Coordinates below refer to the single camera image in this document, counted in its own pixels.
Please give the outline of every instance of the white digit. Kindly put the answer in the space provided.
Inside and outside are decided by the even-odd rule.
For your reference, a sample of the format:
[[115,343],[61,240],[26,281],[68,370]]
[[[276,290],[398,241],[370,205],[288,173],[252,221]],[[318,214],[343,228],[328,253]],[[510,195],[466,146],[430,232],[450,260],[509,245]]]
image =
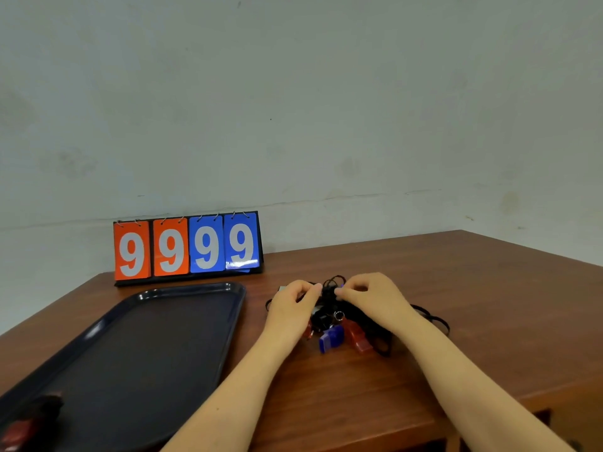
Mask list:
[[[168,239],[174,239],[174,249],[170,249],[168,247]],[[176,271],[180,265],[182,265],[182,260],[185,258],[185,244],[182,240],[182,235],[180,232],[173,228],[169,228],[165,230],[159,236],[159,252],[163,255],[163,257],[174,257],[174,261],[170,262],[169,260],[162,261],[159,265],[161,269],[166,273],[173,273]]]
[[[134,252],[128,250],[128,243],[134,242]],[[142,264],[145,261],[145,245],[142,238],[137,233],[126,233],[119,242],[119,255],[124,261],[134,260],[134,266],[122,265],[119,267],[124,276],[132,277],[140,273]]]
[[[209,245],[203,244],[203,235],[209,235]],[[195,248],[202,256],[209,254],[209,259],[197,258],[195,263],[201,269],[213,268],[218,261],[220,244],[218,242],[218,233],[212,227],[200,227],[195,233]]]
[[[243,243],[239,243],[239,232],[243,233]],[[241,256],[232,256],[232,261],[242,263],[249,261],[253,257],[253,236],[252,230],[244,223],[237,223],[230,229],[230,246],[235,252],[245,250],[245,254]]]

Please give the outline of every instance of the brown wooden tabletop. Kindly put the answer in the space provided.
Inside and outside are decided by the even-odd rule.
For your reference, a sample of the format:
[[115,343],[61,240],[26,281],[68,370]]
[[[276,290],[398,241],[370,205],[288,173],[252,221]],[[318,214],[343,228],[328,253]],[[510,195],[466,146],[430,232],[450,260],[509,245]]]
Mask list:
[[[603,386],[603,267],[465,231],[266,255],[263,274],[230,278],[245,284],[247,299],[224,375],[259,336],[279,286],[371,271],[446,319],[451,340],[532,411]],[[0,336],[0,394],[144,289],[118,289],[112,273],[99,274]],[[252,448],[392,450],[450,433],[401,343],[390,358],[347,345],[322,355],[314,338],[277,374]]]

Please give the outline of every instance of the scoreboard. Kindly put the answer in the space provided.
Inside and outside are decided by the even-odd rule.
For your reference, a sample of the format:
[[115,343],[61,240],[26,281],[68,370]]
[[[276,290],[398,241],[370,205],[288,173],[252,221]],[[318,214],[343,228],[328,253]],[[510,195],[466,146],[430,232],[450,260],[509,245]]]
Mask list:
[[263,269],[258,212],[113,223],[115,285],[149,284]]

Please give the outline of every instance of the finger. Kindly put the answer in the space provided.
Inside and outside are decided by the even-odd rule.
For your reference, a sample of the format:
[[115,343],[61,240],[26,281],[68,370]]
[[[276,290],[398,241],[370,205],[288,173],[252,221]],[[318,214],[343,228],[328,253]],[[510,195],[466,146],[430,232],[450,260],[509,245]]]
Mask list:
[[373,277],[370,273],[357,274],[352,276],[344,285],[345,288],[368,288],[371,278]]
[[293,299],[297,299],[301,294],[306,293],[312,288],[312,284],[307,281],[297,280],[291,282],[285,287],[284,292],[291,296]]
[[348,301],[349,303],[352,303],[353,305],[358,306],[358,302],[362,299],[362,296],[365,295],[365,292],[358,292],[353,288],[343,287],[336,288],[335,295],[337,295],[341,299]]
[[306,292],[306,295],[304,295],[304,297],[300,301],[300,303],[302,303],[304,305],[304,307],[307,307],[308,310],[312,311],[312,308],[314,308],[314,306],[316,306],[316,302],[318,301],[322,292],[323,292],[323,285],[315,284],[312,286],[312,288],[310,288]]

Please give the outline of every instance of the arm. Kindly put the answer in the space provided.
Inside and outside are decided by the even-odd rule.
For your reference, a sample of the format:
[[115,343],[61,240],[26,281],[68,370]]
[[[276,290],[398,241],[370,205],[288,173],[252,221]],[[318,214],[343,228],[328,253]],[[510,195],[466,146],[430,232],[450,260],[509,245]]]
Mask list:
[[[320,284],[295,281],[274,296],[256,343],[162,452],[249,448],[268,387],[306,329],[321,291]],[[297,303],[304,292],[307,294]]]
[[448,418],[473,451],[572,450],[417,314],[385,275],[354,276],[335,293],[408,347]]

